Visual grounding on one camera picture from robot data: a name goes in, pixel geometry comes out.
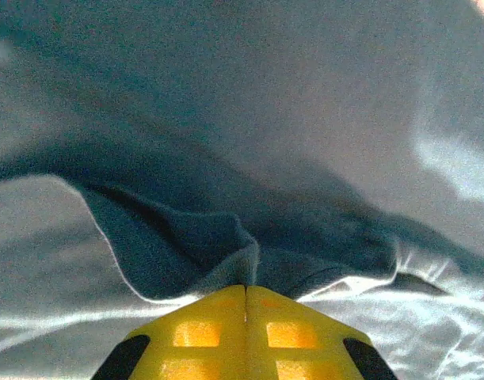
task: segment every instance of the yellow plastic object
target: yellow plastic object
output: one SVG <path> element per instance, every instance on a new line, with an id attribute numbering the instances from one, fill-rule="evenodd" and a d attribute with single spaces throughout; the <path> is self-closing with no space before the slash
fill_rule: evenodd
<path id="1" fill-rule="evenodd" d="M 151 342 L 131 380 L 246 378 L 243 285 L 227 287 L 160 317 L 126 339 L 142 334 Z"/>
<path id="2" fill-rule="evenodd" d="M 342 343 L 368 337 L 263 287 L 248 287 L 248 378 L 364 380 Z"/>
<path id="3" fill-rule="evenodd" d="M 263 287 L 227 287 L 131 332 L 93 380 L 393 380 L 368 337 Z"/>

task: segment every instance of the gray fabric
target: gray fabric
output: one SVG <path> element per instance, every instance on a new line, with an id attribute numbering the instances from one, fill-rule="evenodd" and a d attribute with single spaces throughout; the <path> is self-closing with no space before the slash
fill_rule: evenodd
<path id="1" fill-rule="evenodd" d="M 68 331 L 104 355 L 233 283 L 484 378 L 472 5 L 0 2 L 0 376 L 88 377 Z"/>

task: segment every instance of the wrinkled cloth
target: wrinkled cloth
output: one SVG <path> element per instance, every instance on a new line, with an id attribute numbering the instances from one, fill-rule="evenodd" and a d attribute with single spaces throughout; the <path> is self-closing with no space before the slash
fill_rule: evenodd
<path id="1" fill-rule="evenodd" d="M 484 18 L 450 7 L 0 3 L 0 377 L 242 283 L 484 378 Z"/>

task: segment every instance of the light gray fabric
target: light gray fabric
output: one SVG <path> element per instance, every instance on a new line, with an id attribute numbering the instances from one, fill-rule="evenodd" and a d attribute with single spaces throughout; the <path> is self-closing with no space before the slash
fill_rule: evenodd
<path id="1" fill-rule="evenodd" d="M 484 378 L 473 6 L 0 3 L 0 377 L 89 377 L 232 283 Z"/>

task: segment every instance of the square cutout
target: square cutout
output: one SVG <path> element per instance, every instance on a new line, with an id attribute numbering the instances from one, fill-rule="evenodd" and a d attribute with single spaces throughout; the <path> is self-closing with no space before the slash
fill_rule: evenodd
<path id="1" fill-rule="evenodd" d="M 279 380 L 346 380 L 331 363 L 277 360 Z"/>
<path id="2" fill-rule="evenodd" d="M 170 359 L 162 364 L 160 375 L 162 380 L 219 380 L 220 369 L 216 362 Z"/>
<path id="3" fill-rule="evenodd" d="M 314 327 L 302 322 L 269 322 L 266 325 L 271 348 L 318 348 Z"/>
<path id="4" fill-rule="evenodd" d="M 173 337 L 174 347 L 218 347 L 220 324 L 213 321 L 187 321 L 180 323 Z"/>

